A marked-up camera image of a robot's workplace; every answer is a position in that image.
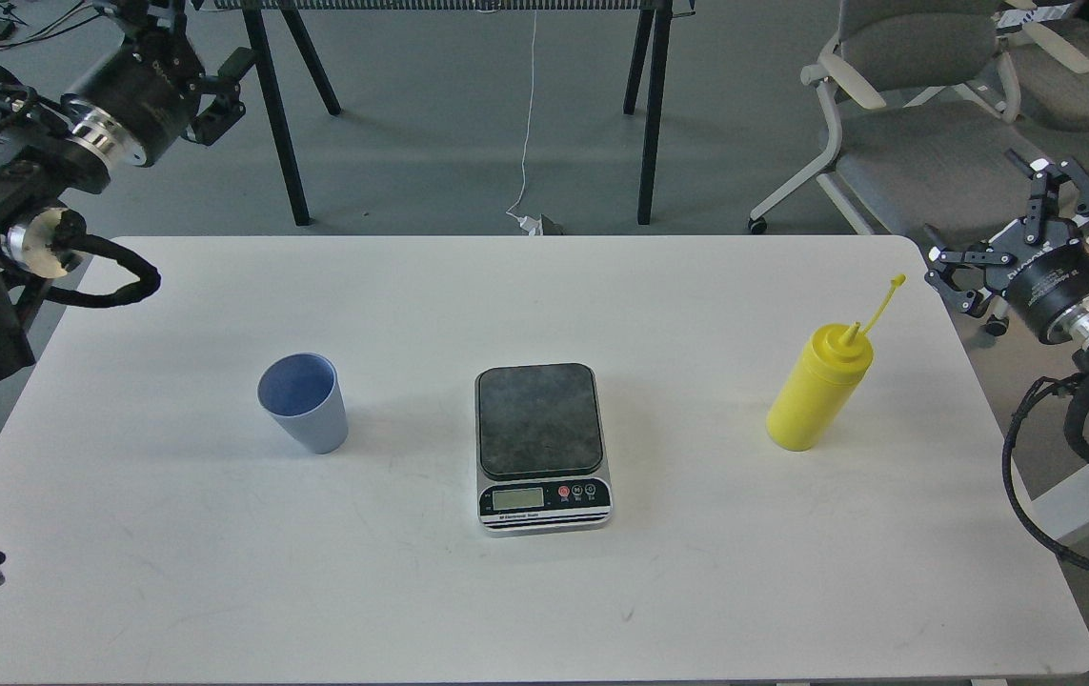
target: blue cup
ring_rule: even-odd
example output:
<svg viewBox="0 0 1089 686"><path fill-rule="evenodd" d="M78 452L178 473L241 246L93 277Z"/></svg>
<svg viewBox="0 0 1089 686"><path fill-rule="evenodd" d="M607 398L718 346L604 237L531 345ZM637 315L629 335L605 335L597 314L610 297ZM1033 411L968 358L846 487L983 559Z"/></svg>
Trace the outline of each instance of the blue cup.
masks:
<svg viewBox="0 0 1089 686"><path fill-rule="evenodd" d="M327 357L299 353L265 370L256 397L282 429L317 455L340 448L348 436L337 369Z"/></svg>

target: grey floor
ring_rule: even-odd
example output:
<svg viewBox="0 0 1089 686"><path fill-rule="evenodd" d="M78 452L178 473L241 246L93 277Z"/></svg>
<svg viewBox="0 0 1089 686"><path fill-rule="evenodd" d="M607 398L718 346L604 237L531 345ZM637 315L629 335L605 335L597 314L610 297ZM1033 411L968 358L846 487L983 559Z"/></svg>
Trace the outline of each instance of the grey floor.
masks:
<svg viewBox="0 0 1089 686"><path fill-rule="evenodd" d="M39 26L70 3L20 0L17 5L21 17ZM834 30L835 3L705 0L697 9L696 17L675 21L672 32L658 191L648 226L635 221L644 117L620 111L635 16L540 14L529 184L519 213L547 213L574 234L741 233L748 209L815 156L822 120L797 71ZM105 237L516 234L517 224L502 211L522 182L531 14L305 16L345 108L342 118L325 112L285 26L266 14L315 223L296 226L291 219L252 74L244 82L247 117L215 147L179 143L156 168L117 170L103 195L68 193L64 199L87 218L91 232ZM189 35L209 66L245 44L233 12L193 14ZM118 39L112 25L98 21L0 53L0 64L44 95L57 96ZM1020 128L1045 151L1079 157L1089 169L1089 134L1026 123ZM946 201L971 198L949 194ZM1020 208L1023 199L1016 203ZM772 233L849 233L813 184L769 218ZM270 265L269 272L252 274L253 285L292 269ZM218 306L243 307L243 294ZM52 305L40 314L32 333L38 348L60 314ZM1005 339L982 338L976 323L959 321L958 329L999 424L1010 419L1033 378L1070 370L1066 348L1040 346L1017 326ZM25 382L26 373L20 373L0 383L0 430ZM1055 422L1051 409L1037 414L1019 446L1019 468L1032 494L1077 466L1056 438ZM1084 550L1089 552L1089 541ZM1089 575L1067 567L1066 577L1089 625ZM1086 686L1089 674L1057 682Z"/></svg>

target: yellow nozzle cap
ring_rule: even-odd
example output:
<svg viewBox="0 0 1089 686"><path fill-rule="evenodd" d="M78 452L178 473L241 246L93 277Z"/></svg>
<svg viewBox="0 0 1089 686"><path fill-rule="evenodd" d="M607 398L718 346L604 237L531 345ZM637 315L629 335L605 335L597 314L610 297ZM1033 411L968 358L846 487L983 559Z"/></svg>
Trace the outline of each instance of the yellow nozzle cap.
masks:
<svg viewBox="0 0 1089 686"><path fill-rule="evenodd" d="M851 326L848 329L845 330L844 333L841 334L841 338L836 340L836 343L840 344L841 347L852 347L854 344L854 339L857 339L857 331L860 329L861 329L860 321L853 322L853 326Z"/></svg>

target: chair armrest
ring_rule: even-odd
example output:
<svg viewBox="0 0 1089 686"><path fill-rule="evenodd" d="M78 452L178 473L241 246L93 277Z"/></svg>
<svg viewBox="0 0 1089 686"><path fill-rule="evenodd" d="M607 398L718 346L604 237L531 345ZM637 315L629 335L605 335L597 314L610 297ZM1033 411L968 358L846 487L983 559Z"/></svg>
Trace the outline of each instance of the chair armrest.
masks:
<svg viewBox="0 0 1089 686"><path fill-rule="evenodd" d="M858 73L853 64L844 61L843 57L836 56L834 52L819 53L819 66L832 77L832 81L836 82L836 86L840 86L846 96L852 97L854 103L861 105L867 110L882 110L888 106L888 100L883 100L879 90L874 90L874 86L871 86L870 82L866 81L866 77ZM803 70L804 78L809 75L807 70L810 69L810 66L806 66Z"/></svg>
<svg viewBox="0 0 1089 686"><path fill-rule="evenodd" d="M1032 42L1039 45L1044 52L1060 62L1072 73L1089 73L1089 57L1084 56L1074 44L1065 40L1061 34L1041 25L1038 22L1027 22L1023 25L1023 32Z"/></svg>

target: black scale top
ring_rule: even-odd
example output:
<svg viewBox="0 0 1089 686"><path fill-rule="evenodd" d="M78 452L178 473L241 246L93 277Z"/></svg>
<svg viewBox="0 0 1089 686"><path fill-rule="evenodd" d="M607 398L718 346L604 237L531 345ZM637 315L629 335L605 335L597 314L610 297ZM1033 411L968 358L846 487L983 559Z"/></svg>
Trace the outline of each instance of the black scale top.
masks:
<svg viewBox="0 0 1089 686"><path fill-rule="evenodd" d="M477 426L480 469L494 481L578 477L604 460L596 378L584 365L486 370Z"/></svg>

